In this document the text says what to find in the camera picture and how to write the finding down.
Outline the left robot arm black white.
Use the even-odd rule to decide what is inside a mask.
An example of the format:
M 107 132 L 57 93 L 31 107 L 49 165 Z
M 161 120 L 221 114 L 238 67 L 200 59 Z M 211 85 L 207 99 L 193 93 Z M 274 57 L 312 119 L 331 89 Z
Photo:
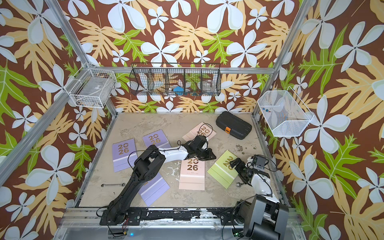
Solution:
M 131 203 L 141 187 L 159 173 L 164 163 L 192 158 L 199 161 L 216 159 L 213 150 L 208 147 L 208 140 L 205 136 L 198 135 L 192 141 L 175 148 L 164 149 L 155 145 L 149 146 L 135 160 L 130 180 L 122 192 L 103 211 L 100 225 L 116 226 L 123 223 Z

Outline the pink calendar back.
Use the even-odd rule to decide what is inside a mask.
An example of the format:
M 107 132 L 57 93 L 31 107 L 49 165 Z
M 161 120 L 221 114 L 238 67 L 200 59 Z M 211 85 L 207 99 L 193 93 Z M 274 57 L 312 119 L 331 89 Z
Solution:
M 187 134 L 183 136 L 185 141 L 192 141 L 196 136 L 204 136 L 209 141 L 217 133 L 213 130 L 213 127 L 210 124 L 201 122 L 199 125 L 190 130 Z

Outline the purple calendar front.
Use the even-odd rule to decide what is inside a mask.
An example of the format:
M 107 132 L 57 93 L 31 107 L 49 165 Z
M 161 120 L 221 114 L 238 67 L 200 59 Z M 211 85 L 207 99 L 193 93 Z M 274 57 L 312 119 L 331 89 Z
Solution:
M 165 179 L 158 173 L 152 180 L 146 182 L 139 194 L 142 197 L 145 204 L 150 207 L 158 198 L 160 198 L 166 191 L 170 189 L 170 186 Z

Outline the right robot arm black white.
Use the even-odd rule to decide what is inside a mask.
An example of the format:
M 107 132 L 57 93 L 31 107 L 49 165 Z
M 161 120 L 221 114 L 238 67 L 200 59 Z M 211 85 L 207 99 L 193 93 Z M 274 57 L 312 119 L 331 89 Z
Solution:
M 237 158 L 230 167 L 238 172 L 242 185 L 255 191 L 254 196 L 241 200 L 232 210 L 231 221 L 243 225 L 243 229 L 232 226 L 232 233 L 238 240 L 283 240 L 289 218 L 288 206 L 282 204 L 274 194 L 268 168 L 270 159 L 263 155 L 249 157 L 247 162 Z

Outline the green calendar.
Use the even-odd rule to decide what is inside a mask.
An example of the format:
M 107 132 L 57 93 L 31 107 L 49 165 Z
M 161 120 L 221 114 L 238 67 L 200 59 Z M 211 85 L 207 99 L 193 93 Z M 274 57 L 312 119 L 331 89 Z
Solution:
M 218 181 L 224 188 L 228 189 L 238 176 L 238 172 L 234 170 L 230 162 L 237 159 L 229 150 L 226 150 L 218 160 L 208 169 L 207 173 Z

